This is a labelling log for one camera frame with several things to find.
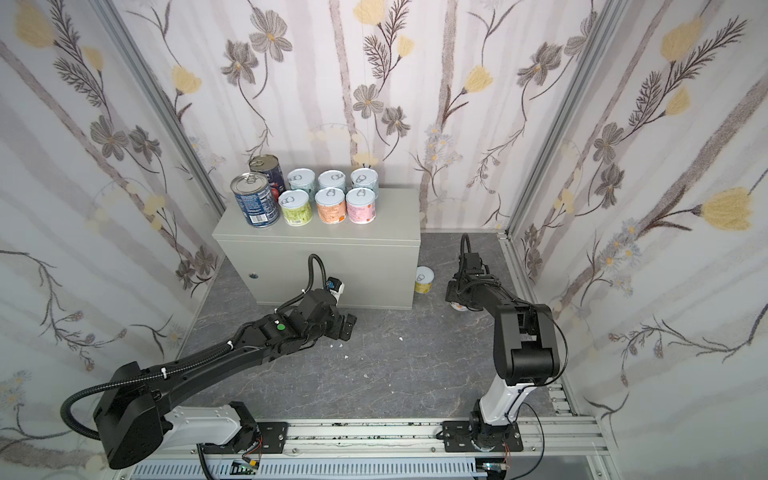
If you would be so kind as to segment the green label can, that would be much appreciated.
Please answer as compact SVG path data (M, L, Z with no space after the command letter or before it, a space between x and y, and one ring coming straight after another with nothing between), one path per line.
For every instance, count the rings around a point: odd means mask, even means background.
M307 225L312 219L312 208L307 192L303 190L287 190L278 199L282 216L289 226L300 227Z

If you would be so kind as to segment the orange label can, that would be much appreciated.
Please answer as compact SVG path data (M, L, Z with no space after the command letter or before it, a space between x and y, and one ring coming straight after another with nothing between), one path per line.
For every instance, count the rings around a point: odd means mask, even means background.
M346 194L342 189L327 187L315 195L317 213L325 224L338 224L346 218Z

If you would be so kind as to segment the blue nutrition label can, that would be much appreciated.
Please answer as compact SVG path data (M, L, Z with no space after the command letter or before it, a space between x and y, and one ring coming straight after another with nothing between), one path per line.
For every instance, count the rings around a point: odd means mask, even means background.
M251 226L264 228L278 221L277 202L268 178L264 174L243 173L232 180L230 188L246 221Z

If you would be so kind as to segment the pale blue label can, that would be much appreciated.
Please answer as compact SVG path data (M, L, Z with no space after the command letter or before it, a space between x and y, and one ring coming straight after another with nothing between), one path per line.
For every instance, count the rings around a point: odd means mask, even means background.
M337 188L343 192L347 191L346 175L341 170L331 169L323 171L317 177L317 181L320 189Z

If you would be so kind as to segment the light blue label can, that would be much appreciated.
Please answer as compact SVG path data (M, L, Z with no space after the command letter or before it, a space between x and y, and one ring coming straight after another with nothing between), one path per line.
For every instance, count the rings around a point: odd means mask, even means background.
M288 184L291 190L301 190L309 195L311 199L317 192L316 174L309 168L297 168L288 175Z

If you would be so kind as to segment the teal label can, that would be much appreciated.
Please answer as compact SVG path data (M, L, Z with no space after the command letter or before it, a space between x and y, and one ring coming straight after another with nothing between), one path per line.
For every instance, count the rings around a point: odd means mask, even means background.
M379 176L375 170L371 168L358 168L351 173L350 179L354 188L369 189L375 195L378 195Z

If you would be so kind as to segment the dark blue tomato can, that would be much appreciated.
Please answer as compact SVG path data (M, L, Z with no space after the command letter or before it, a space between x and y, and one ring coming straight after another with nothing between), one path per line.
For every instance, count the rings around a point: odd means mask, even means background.
M278 200L286 190L278 158L272 154L256 155L249 159L248 165L251 172L261 173L267 177L273 197Z

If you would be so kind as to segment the pink flower label can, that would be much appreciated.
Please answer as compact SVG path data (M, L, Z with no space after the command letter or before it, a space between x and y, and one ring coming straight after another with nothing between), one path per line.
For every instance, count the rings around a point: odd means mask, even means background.
M459 311L459 312L468 312L469 311L468 307L466 307L466 306L464 306L464 305L462 305L462 304L460 304L458 302L450 302L450 306L454 310Z

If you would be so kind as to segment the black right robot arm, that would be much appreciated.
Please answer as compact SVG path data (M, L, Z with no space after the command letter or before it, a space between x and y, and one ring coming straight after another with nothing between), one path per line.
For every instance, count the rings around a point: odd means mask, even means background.
M549 307L534 304L505 288L476 252L459 254L459 268L448 282L446 301L493 318L496 377L476 402L469 432L474 446L490 451L514 436L523 403L535 389L561 372L555 325Z

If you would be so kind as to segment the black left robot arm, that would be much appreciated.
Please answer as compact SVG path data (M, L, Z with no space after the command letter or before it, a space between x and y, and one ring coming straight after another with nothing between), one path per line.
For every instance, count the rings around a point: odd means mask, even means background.
M113 375L94 411L94 422L112 469L154 453L171 431L170 412L188 398L243 370L310 348L322 337L350 339L357 317L343 314L323 289L299 305L242 324L226 341L179 360Z

